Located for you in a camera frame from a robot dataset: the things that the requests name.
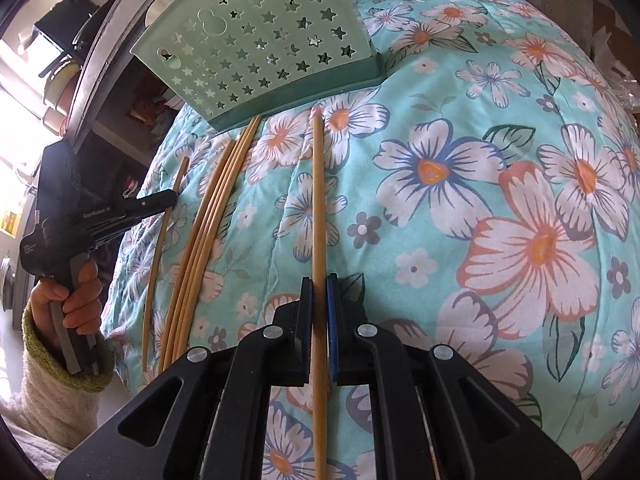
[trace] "floor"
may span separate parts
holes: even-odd
[[[22,334],[11,327],[11,311],[0,309],[0,397],[7,400],[22,382]],[[116,375],[100,394],[98,424],[104,423],[129,400],[129,393]]]

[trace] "finger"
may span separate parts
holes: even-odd
[[[76,329],[76,332],[78,332],[79,335],[89,335],[89,334],[95,334],[96,332],[98,332],[99,329],[100,329],[100,318],[97,317],[96,319],[92,319],[91,321],[80,325]]]
[[[50,301],[64,301],[69,295],[66,287],[57,284],[52,278],[42,278],[31,291],[31,307],[43,308]]]
[[[68,314],[79,308],[82,308],[87,303],[91,303],[102,292],[102,283],[97,278],[94,278],[89,283],[85,283],[78,288],[75,292],[69,296],[69,299],[65,301],[62,310]]]
[[[98,277],[98,265],[94,259],[89,258],[78,272],[78,283],[89,283]]]
[[[95,319],[100,319],[102,304],[99,300],[93,300],[85,304],[82,308],[67,314],[62,322],[66,328],[77,328]]]

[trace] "metal rivet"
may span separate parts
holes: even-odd
[[[433,356],[441,361],[448,361],[453,357],[453,349],[447,345],[438,345],[433,349]]]
[[[187,359],[192,363],[199,363],[200,361],[204,361],[208,355],[209,352],[207,352],[207,349],[199,346],[187,352]]]
[[[267,339],[277,339],[283,334],[282,329],[277,325],[269,325],[264,327],[262,335]]]
[[[378,333],[378,327],[375,325],[365,323],[364,325],[360,325],[358,327],[358,334],[362,337],[373,337]]]

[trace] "person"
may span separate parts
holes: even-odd
[[[64,325],[79,334],[100,327],[102,284],[89,260],[78,275],[80,287],[69,291],[43,278],[31,291],[22,318],[24,375],[20,391],[0,399],[0,415],[35,466],[53,478],[60,461],[97,427],[98,394],[113,377],[113,357],[104,337],[96,334],[97,376],[70,375],[49,312],[50,301],[64,301]]]

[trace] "green cuff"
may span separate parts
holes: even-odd
[[[22,338],[24,339],[24,350],[29,354],[44,371],[59,383],[92,394],[103,391],[113,378],[113,355],[101,333],[95,335],[95,351],[98,355],[98,369],[100,375],[76,374],[70,375],[53,355],[45,348],[42,341],[36,334],[36,327],[33,323],[31,313],[31,303],[27,303],[22,316]]]

